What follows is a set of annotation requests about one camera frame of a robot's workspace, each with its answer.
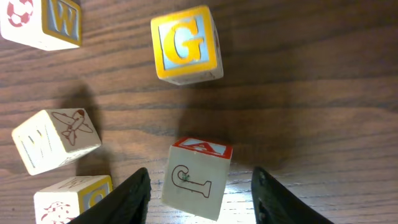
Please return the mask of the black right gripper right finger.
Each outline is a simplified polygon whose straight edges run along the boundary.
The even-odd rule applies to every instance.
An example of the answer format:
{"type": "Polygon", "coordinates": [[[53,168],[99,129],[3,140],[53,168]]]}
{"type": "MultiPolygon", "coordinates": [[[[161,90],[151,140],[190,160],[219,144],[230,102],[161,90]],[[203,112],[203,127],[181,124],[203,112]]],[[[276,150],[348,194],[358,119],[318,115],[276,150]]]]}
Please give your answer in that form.
{"type": "Polygon", "coordinates": [[[252,172],[251,192],[257,224],[333,224],[262,167],[252,172]]]}

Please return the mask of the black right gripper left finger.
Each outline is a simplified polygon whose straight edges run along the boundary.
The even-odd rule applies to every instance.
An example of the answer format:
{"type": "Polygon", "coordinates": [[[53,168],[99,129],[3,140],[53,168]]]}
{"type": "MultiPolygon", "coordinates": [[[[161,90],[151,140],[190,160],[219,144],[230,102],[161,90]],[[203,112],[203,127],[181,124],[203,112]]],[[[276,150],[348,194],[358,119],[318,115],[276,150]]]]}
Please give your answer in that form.
{"type": "Polygon", "coordinates": [[[150,177],[138,169],[96,205],[69,224],[141,224],[146,222],[150,201],[150,177]]]}

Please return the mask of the white block cane picture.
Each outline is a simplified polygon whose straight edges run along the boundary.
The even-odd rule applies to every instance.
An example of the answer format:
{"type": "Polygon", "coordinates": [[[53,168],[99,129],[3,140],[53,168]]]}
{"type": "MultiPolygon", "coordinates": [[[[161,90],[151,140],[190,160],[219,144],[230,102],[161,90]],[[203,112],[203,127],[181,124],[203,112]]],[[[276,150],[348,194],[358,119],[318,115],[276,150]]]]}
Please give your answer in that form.
{"type": "Polygon", "coordinates": [[[216,221],[220,215],[233,147],[198,138],[181,138],[169,150],[162,202],[216,221]]]}

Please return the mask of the white block airplane picture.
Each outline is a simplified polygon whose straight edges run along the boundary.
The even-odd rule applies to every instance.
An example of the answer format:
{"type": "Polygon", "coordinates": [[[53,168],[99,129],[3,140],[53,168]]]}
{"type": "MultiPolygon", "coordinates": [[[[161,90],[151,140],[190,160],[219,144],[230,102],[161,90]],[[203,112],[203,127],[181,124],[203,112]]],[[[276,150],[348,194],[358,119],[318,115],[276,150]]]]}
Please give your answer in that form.
{"type": "Polygon", "coordinates": [[[67,165],[102,145],[83,108],[41,110],[12,131],[30,175],[67,165]]]}

